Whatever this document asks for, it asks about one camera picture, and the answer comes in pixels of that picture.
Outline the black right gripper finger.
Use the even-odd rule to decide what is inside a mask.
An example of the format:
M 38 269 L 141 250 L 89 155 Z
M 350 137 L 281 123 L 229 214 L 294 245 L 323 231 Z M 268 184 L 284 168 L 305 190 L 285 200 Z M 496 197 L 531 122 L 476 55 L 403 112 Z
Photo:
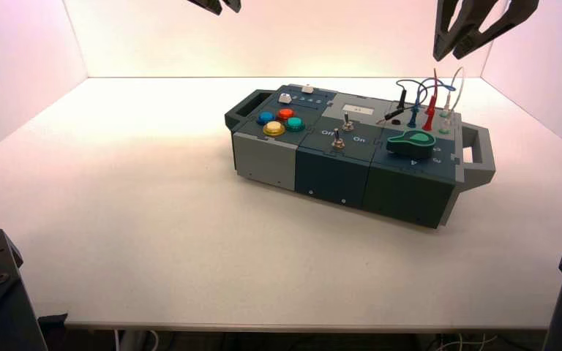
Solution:
M 456 59 L 467 56 L 525 22 L 537 10 L 539 1 L 510 1 L 502 16 L 485 30 L 479 27 L 493 8 L 495 1 L 465 1 L 464 5 L 467 4 L 470 6 L 470 12 L 464 18 L 460 30 L 462 36 L 457 40 L 453 51 Z
M 497 1 L 437 2 L 432 56 L 436 61 L 453 53 L 461 59 L 480 48 L 480 25 Z

